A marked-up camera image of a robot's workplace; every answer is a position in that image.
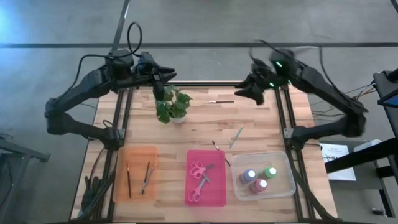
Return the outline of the blue screen tablet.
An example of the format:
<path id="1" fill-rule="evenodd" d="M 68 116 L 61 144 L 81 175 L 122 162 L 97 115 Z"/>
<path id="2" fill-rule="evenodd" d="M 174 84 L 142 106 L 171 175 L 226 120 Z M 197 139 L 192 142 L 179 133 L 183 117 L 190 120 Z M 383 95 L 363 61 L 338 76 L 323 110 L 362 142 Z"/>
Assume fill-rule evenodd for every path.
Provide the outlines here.
<path id="1" fill-rule="evenodd" d="M 378 105 L 386 106 L 390 108 L 398 108 L 398 92 L 390 93 L 386 96 L 383 96 L 377 101 Z"/>

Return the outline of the potted green plant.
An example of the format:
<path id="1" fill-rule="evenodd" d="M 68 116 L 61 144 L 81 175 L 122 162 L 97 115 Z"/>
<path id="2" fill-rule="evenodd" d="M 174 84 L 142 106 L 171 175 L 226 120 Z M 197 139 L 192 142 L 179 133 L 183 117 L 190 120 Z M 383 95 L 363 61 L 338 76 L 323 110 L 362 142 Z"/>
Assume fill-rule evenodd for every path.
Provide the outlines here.
<path id="1" fill-rule="evenodd" d="M 183 121 L 187 115 L 192 98 L 173 85 L 165 87 L 163 100 L 155 101 L 156 117 L 161 123 L 167 124 L 174 119 Z"/>

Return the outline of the black brush orange bristles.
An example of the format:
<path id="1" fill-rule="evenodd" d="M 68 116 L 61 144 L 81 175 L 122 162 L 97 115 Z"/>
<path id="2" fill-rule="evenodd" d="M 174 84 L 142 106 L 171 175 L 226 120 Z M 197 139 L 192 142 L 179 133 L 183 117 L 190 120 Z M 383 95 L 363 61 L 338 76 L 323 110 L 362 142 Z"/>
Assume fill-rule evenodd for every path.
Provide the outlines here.
<path id="1" fill-rule="evenodd" d="M 130 170 L 129 170 L 129 161 L 126 161 L 126 172 L 127 172 L 127 186 L 128 186 L 129 198 L 132 199 L 132 192 L 131 192 L 131 177 L 130 177 Z"/>

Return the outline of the black side desk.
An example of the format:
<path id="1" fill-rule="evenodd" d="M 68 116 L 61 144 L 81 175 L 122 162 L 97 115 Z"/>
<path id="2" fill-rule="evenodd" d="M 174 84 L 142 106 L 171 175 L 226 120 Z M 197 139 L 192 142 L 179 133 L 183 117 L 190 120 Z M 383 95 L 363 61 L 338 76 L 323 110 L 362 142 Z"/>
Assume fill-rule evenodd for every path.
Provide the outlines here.
<path id="1" fill-rule="evenodd" d="M 398 68 L 394 71 L 375 73 L 373 78 L 380 98 L 398 92 Z M 389 165 L 376 167 L 376 175 L 379 180 L 385 177 L 394 177 L 398 185 L 398 108 L 386 106 L 383 106 L 383 108 L 395 136 L 375 146 L 327 162 L 326 170 L 328 172 L 340 171 L 366 162 L 376 162 L 378 159 L 387 158 Z"/>

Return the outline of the grey metal stand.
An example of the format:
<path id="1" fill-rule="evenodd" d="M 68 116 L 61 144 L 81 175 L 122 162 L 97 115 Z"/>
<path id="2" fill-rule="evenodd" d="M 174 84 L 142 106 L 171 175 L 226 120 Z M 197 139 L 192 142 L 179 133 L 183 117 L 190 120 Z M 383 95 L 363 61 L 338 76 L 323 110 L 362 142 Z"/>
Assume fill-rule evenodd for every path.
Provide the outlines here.
<path id="1" fill-rule="evenodd" d="M 50 154 L 20 146 L 0 136 L 0 178 L 2 164 L 8 169 L 6 179 L 0 181 L 0 224 L 6 222 L 11 212 L 30 160 L 36 158 L 40 162 L 47 162 L 49 157 Z"/>

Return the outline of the purple paint bottle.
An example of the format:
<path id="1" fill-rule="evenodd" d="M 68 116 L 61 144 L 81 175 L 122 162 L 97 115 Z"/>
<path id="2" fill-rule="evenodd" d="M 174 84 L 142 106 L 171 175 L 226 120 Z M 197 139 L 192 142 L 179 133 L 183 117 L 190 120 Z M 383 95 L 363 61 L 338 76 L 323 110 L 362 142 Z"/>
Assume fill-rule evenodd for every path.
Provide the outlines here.
<path id="1" fill-rule="evenodd" d="M 257 179 L 257 174 L 256 171 L 253 169 L 247 169 L 244 172 L 242 172 L 239 176 L 240 183 L 242 184 L 248 184 L 250 182 L 253 182 Z"/>

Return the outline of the red paint bottle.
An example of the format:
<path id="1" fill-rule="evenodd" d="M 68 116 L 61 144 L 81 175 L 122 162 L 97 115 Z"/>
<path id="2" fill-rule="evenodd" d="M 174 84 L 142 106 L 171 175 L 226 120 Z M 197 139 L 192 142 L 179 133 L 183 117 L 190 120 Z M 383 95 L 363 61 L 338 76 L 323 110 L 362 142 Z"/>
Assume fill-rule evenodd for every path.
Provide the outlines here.
<path id="1" fill-rule="evenodd" d="M 257 179 L 249 185 L 249 191 L 253 194 L 258 194 L 259 192 L 265 191 L 267 186 L 267 180 Z"/>

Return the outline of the orange translucent plastic bin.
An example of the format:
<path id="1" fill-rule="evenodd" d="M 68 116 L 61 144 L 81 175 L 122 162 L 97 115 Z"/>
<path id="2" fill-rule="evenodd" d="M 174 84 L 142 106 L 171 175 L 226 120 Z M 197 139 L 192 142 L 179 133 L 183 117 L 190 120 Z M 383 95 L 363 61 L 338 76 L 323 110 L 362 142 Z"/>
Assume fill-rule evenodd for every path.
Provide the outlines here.
<path id="1" fill-rule="evenodd" d="M 131 177 L 132 199 L 129 198 L 127 186 L 126 161 L 129 161 L 129 170 Z M 150 161 L 149 169 L 156 164 L 149 182 L 146 184 L 144 194 L 141 195 L 141 189 L 144 176 L 147 169 L 147 163 Z M 155 180 L 157 178 L 158 153 L 157 148 L 153 146 L 129 146 L 122 147 L 118 152 L 118 161 L 116 166 L 116 178 L 114 182 L 113 202 L 115 203 L 135 203 L 148 202 L 155 199 L 157 187 Z"/>

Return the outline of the pink handled scissors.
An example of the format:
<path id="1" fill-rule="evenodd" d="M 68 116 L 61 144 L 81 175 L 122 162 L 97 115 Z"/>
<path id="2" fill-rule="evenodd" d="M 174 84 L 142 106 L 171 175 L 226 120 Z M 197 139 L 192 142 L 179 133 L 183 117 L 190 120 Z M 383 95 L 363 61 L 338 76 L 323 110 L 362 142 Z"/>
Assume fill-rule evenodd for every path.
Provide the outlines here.
<path id="1" fill-rule="evenodd" d="M 193 189 L 192 191 L 190 191 L 190 193 L 188 194 L 188 201 L 189 202 L 199 202 L 201 199 L 201 189 L 204 186 L 204 184 L 206 182 L 210 182 L 209 178 L 204 175 L 204 178 L 202 179 L 202 181 L 200 182 L 199 186 L 196 187 L 195 189 Z"/>
<path id="2" fill-rule="evenodd" d="M 190 175 L 194 176 L 197 179 L 199 179 L 200 177 L 208 179 L 205 172 L 213 168 L 213 166 L 214 166 L 213 164 L 204 166 L 201 162 L 193 162 L 191 164 Z"/>

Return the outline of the white plastic container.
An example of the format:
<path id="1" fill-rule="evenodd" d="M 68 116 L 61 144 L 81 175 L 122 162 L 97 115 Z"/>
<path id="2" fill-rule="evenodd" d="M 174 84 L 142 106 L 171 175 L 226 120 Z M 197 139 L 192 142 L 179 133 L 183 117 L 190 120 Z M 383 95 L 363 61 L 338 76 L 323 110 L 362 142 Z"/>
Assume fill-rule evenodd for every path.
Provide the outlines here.
<path id="1" fill-rule="evenodd" d="M 361 145 L 356 146 L 356 147 L 353 149 L 353 152 L 358 152 L 358 151 L 361 151 L 361 150 L 363 150 L 363 149 L 367 149 L 367 148 L 372 147 L 372 146 L 375 146 L 375 145 L 377 145 L 377 144 L 379 144 L 379 143 L 381 143 L 381 142 L 382 142 L 382 141 L 379 140 L 379 139 L 373 139 L 373 140 L 371 140 L 371 141 L 368 141 L 368 142 L 366 142 L 366 143 L 363 143 L 363 144 L 361 144 Z"/>

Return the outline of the pink translucent plastic bin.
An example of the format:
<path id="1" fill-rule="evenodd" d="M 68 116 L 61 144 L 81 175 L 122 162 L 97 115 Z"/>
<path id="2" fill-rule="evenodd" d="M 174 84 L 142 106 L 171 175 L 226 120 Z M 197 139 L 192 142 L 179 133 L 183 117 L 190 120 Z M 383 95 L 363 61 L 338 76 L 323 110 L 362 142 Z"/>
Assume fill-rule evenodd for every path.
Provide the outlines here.
<path id="1" fill-rule="evenodd" d="M 202 187 L 199 202 L 188 201 L 190 191 L 198 187 L 203 179 L 203 177 L 197 179 L 190 175 L 193 162 L 201 162 L 204 166 L 214 165 L 213 168 L 205 172 L 210 182 L 206 182 Z M 226 205 L 226 164 L 222 152 L 209 150 L 189 150 L 187 152 L 185 204 L 191 207 L 223 207 Z"/>

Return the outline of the black aluminium table frame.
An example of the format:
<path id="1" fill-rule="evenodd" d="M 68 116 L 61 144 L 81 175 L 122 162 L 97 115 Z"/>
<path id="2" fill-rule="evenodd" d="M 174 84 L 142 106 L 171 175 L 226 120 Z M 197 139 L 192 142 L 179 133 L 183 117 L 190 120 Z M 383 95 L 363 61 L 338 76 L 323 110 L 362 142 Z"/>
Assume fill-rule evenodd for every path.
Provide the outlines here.
<path id="1" fill-rule="evenodd" d="M 178 82 L 178 86 L 192 97 L 187 120 L 178 125 L 156 120 L 154 99 L 148 89 L 133 94 L 126 144 L 157 148 L 157 194 L 148 202 L 117 203 L 111 210 L 114 222 L 296 222 L 302 217 L 316 217 L 300 189 L 289 197 L 239 200 L 231 174 L 226 175 L 225 206 L 189 207 L 184 199 L 189 150 L 216 151 L 211 143 L 214 140 L 228 159 L 238 154 L 283 151 L 284 128 L 313 125 L 306 94 L 295 88 L 279 94 L 267 91 L 265 104 L 256 106 L 251 100 L 235 97 L 228 82 Z M 231 140 L 244 123 L 230 149 Z"/>

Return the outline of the green paint bottle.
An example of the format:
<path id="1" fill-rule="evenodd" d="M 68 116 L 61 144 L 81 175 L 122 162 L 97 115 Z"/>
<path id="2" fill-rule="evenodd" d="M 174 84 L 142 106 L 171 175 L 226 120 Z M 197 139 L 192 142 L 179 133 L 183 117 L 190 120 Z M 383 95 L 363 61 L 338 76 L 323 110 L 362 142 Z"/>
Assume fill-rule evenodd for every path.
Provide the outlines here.
<path id="1" fill-rule="evenodd" d="M 275 167 L 267 166 L 264 170 L 259 174 L 259 178 L 264 180 L 273 179 L 277 175 L 277 170 Z"/>

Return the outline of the clear plastic bin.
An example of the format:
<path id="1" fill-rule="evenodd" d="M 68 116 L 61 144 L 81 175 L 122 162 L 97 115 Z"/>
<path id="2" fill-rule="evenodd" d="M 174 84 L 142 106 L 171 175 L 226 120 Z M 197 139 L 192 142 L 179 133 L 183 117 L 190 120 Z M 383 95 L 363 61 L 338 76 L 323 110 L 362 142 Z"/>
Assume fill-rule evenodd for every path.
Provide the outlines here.
<path id="1" fill-rule="evenodd" d="M 267 198 L 288 197 L 295 193 L 296 186 L 286 153 L 282 151 L 238 154 L 230 159 L 231 175 L 235 196 L 242 201 L 262 200 Z M 273 179 L 268 179 L 265 191 L 253 194 L 248 184 L 240 183 L 239 176 L 247 169 L 256 171 L 257 179 L 265 167 L 272 166 L 277 170 Z"/>

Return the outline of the black spoolie brush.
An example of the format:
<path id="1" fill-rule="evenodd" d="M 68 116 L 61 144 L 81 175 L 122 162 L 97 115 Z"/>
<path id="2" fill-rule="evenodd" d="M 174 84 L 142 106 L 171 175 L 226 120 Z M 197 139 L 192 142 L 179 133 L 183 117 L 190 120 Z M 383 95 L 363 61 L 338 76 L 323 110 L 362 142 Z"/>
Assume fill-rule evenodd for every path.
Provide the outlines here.
<path id="1" fill-rule="evenodd" d="M 214 148 L 218 151 L 218 152 L 222 152 L 224 154 L 224 152 L 217 146 L 217 144 L 215 143 L 214 140 L 211 141 L 212 145 L 214 146 Z M 227 160 L 225 154 L 224 154 L 224 161 L 226 162 L 226 164 L 228 165 L 228 167 L 231 167 L 230 162 Z"/>

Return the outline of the white paper sheet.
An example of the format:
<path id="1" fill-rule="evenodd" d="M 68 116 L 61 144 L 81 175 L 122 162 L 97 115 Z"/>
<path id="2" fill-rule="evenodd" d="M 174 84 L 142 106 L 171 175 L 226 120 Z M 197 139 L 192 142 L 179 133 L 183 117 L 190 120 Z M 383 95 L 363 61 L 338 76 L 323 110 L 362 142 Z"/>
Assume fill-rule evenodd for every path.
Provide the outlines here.
<path id="1" fill-rule="evenodd" d="M 324 163 L 333 161 L 337 158 L 347 156 L 349 154 L 348 147 L 339 144 L 325 144 L 320 143 L 322 158 Z M 356 181 L 356 176 L 353 168 L 347 168 L 337 172 L 328 174 L 329 180 L 341 180 L 341 181 Z"/>

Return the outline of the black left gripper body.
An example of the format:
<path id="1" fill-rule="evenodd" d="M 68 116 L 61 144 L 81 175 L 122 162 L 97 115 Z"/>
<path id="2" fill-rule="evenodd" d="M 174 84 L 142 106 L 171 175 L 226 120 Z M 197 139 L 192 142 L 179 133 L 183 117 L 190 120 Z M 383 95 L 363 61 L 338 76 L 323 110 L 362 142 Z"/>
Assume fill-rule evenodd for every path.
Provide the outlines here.
<path id="1" fill-rule="evenodd" d="M 155 82 L 154 62 L 148 52 L 139 55 L 136 65 L 132 54 L 127 50 L 116 50 L 108 57 L 106 66 L 111 88 L 132 88 Z"/>

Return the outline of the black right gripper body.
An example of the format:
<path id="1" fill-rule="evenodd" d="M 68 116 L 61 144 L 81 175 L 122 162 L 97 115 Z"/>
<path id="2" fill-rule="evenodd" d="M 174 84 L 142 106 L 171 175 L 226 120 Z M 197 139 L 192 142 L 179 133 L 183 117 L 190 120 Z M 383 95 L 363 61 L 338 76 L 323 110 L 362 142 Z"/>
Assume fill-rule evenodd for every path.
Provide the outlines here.
<path id="1" fill-rule="evenodd" d="M 253 77 L 258 85 L 253 88 L 255 91 L 292 84 L 298 77 L 299 65 L 292 50 L 272 51 L 269 58 L 271 65 L 254 57 L 252 50 L 249 51 L 249 57 L 252 60 L 249 77 Z"/>

